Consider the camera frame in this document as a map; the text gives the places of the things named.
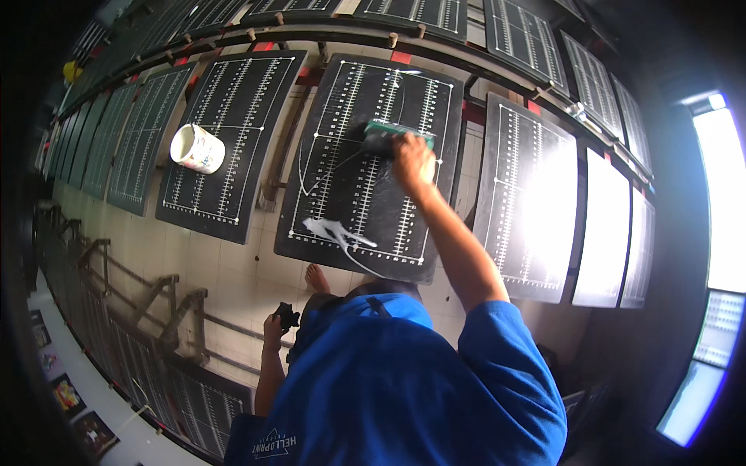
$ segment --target tiled floor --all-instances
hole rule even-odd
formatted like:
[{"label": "tiled floor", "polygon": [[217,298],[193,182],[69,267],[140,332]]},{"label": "tiled floor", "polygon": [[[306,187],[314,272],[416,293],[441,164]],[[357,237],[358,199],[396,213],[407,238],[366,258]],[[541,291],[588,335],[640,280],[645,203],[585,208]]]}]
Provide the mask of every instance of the tiled floor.
[{"label": "tiled floor", "polygon": [[[317,45],[314,42],[295,41],[290,42],[290,46],[291,48],[306,48],[310,53],[307,60],[315,60],[314,53],[318,55]],[[382,48],[334,42],[329,42],[329,49],[330,53],[356,53],[381,58],[388,58],[391,54],[390,50]],[[231,51],[237,53],[243,50],[235,48]],[[466,72],[431,60],[413,57],[412,64],[444,72],[459,79],[468,77]],[[480,89],[479,92],[483,91],[486,94],[486,86],[479,84],[476,87]],[[270,159],[279,153],[282,146],[280,142],[288,137],[287,121],[289,119],[286,116],[291,108],[298,105],[300,91],[298,86],[293,88],[283,113],[278,119],[278,127],[272,137],[265,171],[261,177],[263,181],[267,178]],[[311,99],[314,95],[315,88],[310,96]],[[299,127],[302,127],[309,108],[310,102],[306,103]],[[476,199],[483,131],[484,128],[479,125],[468,124],[463,168],[455,206],[461,218],[468,215]],[[300,133],[297,131],[292,139],[291,154],[295,153]],[[290,162],[292,161],[290,160],[285,166],[283,181],[286,181],[289,176]],[[308,264],[300,260],[277,256],[273,252],[282,204],[282,190],[274,212],[254,211],[248,241],[245,245],[237,245],[156,220],[154,211],[159,185],[160,172],[156,171],[150,188],[145,218],[131,215],[62,183],[55,184],[54,198],[61,203],[67,217],[82,220],[83,234],[90,238],[110,238],[111,256],[135,273],[147,280],[155,280],[164,274],[178,274],[180,277],[177,287],[178,300],[192,289],[206,288],[208,297],[205,301],[205,310],[208,314],[261,333],[267,315],[273,313],[280,302],[291,303],[294,309],[304,308],[312,293],[304,281],[304,270]],[[93,268],[101,271],[100,263],[94,261]],[[346,294],[367,280],[366,276],[350,271],[328,267],[322,267],[322,269],[331,291],[338,295]],[[132,300],[137,301],[145,293],[144,286],[111,267],[110,280],[119,291]],[[435,331],[441,333],[456,347],[465,315],[439,262],[433,283],[429,286],[420,286],[420,293],[433,319]],[[129,312],[120,301],[115,298],[112,300],[117,309]],[[167,320],[169,315],[166,300],[159,297],[148,312],[162,320]],[[534,318],[538,319],[536,326],[539,327],[540,319],[537,315],[540,316],[535,313]],[[160,333],[157,326],[145,319],[141,320],[140,326],[155,335]],[[194,340],[195,328],[195,318],[190,313],[179,327],[180,352],[193,352],[191,344]],[[579,341],[580,336],[575,335],[573,338]],[[262,347],[260,340],[209,321],[205,323],[205,338],[209,349],[251,367],[260,367]],[[283,339],[294,342],[294,331],[288,333]],[[569,348],[570,350],[574,348],[572,343]],[[214,358],[211,359],[208,368],[248,385],[256,386],[257,384],[257,376]]]}]

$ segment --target white bucket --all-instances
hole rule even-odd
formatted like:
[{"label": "white bucket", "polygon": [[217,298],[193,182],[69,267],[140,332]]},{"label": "white bucket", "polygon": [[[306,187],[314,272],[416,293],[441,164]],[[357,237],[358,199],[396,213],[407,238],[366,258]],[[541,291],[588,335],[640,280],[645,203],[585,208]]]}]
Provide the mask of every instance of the white bucket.
[{"label": "white bucket", "polygon": [[215,173],[225,158],[225,145],[203,128],[187,123],[176,131],[171,141],[171,158],[188,169]]}]

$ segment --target blue t-shirt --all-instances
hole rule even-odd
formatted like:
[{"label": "blue t-shirt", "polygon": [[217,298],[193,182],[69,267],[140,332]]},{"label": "blue t-shirt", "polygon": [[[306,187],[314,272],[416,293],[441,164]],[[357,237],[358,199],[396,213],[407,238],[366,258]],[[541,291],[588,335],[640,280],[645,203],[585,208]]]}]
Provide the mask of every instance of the blue t-shirt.
[{"label": "blue t-shirt", "polygon": [[309,310],[267,419],[239,415],[230,465],[554,465],[560,393],[518,309],[467,316],[459,349],[410,296]]}]

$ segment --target person's hand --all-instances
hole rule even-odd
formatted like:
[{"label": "person's hand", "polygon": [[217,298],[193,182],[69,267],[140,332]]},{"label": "person's hand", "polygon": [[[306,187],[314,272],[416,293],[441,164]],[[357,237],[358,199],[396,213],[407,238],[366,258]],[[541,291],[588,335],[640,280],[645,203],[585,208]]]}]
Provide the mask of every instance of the person's hand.
[{"label": "person's hand", "polygon": [[274,351],[275,353],[280,351],[281,322],[282,318],[279,315],[276,317],[274,314],[267,316],[267,320],[264,321],[264,350]]},{"label": "person's hand", "polygon": [[412,199],[418,200],[433,187],[435,164],[435,154],[424,138],[412,133],[394,138],[394,176]]}]

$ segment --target poster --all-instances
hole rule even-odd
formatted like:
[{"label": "poster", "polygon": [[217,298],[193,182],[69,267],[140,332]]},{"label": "poster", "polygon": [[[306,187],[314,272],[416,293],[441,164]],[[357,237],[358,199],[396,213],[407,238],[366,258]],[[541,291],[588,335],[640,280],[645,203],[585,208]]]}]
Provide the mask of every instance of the poster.
[{"label": "poster", "polygon": [[39,325],[38,327],[34,327],[33,331],[39,348],[43,348],[51,343],[51,338],[49,338],[49,332],[46,331],[46,327]]},{"label": "poster", "polygon": [[72,425],[72,428],[98,459],[119,443],[119,439],[95,412],[82,416]]},{"label": "poster", "polygon": [[83,403],[83,399],[78,394],[78,391],[72,386],[70,379],[67,378],[67,374],[54,379],[51,387],[54,397],[60,406],[62,406],[62,410],[68,419],[73,419],[86,408],[86,404]]},{"label": "poster", "polygon": [[31,325],[44,325],[44,319],[42,318],[42,312],[38,309],[31,311]]},{"label": "poster", "polygon": [[65,374],[65,366],[62,364],[62,359],[60,359],[57,348],[53,344],[48,344],[39,350],[39,362],[42,365],[44,376],[50,382]]}]

